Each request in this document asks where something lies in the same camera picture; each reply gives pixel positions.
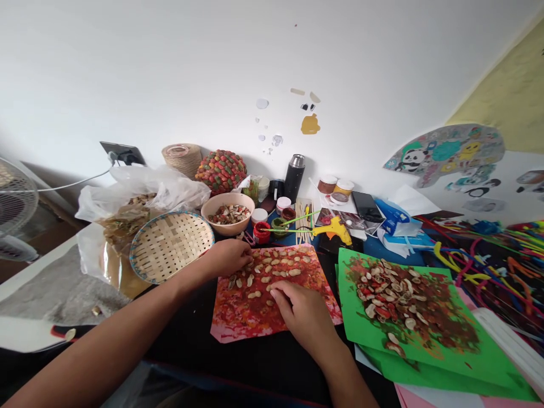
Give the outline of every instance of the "wall socket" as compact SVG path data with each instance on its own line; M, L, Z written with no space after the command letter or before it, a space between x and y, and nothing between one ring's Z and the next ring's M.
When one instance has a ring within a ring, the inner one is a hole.
M126 165L141 164L146 165L140 150L136 146L127 146L126 144L100 142L107 154L114 152L119 162Z

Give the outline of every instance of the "round bamboo tray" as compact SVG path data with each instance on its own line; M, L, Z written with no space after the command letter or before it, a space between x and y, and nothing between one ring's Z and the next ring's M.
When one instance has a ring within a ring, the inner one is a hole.
M214 233L203 217L188 211L168 212L138 231L130 247L130 264L144 281L160 284L214 243Z

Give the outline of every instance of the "glue gun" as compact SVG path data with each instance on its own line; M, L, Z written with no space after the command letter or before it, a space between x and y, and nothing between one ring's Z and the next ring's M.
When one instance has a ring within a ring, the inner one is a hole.
M346 226L340 224L340 217L338 216L330 220L330 225L314 228L312 232L314 236L322 232L332 232L338 235L344 244L351 245L350 233L347 232Z

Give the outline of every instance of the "panda drawing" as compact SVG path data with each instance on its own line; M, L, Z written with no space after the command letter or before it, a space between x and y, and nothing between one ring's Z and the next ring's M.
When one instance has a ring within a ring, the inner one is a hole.
M427 150L423 149L410 149L402 158L401 162L395 168L395 171L402 171L407 168L410 173L415 172L419 165L425 160L425 157L429 153Z

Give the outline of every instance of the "yellow wall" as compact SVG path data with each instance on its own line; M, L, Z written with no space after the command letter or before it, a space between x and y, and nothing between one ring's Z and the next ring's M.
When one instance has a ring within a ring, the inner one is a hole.
M544 154L544 19L448 121L499 128L506 149Z

